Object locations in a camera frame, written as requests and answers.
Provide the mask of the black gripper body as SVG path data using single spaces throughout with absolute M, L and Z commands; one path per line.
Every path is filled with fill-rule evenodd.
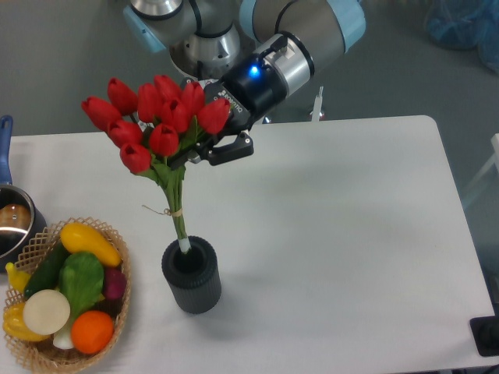
M 283 101 L 288 89 L 267 54 L 253 53 L 205 86 L 202 129 L 214 136 L 236 135 Z

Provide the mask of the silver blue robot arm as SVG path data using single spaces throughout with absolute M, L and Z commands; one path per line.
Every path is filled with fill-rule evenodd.
M 224 128 L 169 161 L 223 164 L 253 153 L 249 132 L 364 34 L 357 1 L 130 1 L 130 30 L 150 51 L 232 106 Z

